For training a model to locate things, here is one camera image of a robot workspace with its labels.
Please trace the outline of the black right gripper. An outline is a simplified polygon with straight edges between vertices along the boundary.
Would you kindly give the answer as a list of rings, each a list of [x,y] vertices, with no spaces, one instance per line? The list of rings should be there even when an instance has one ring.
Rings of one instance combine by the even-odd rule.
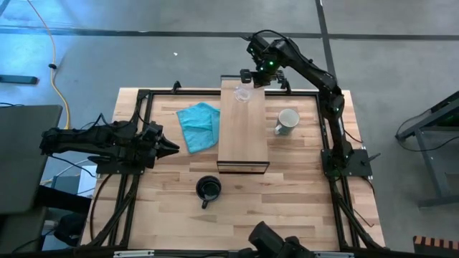
[[[253,81],[254,88],[268,86],[273,80],[277,80],[278,84],[281,85],[285,83],[285,75],[282,70],[277,72],[255,71],[251,73],[249,69],[241,69],[240,78],[242,83],[251,83]]]

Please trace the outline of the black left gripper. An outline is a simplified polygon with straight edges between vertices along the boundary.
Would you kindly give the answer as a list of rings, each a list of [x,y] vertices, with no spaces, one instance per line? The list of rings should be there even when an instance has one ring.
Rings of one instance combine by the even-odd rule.
[[[152,138],[139,138],[137,142],[136,156],[137,161],[144,167],[153,168],[156,158],[163,158],[176,153],[179,146],[162,135],[160,138],[155,136]]]

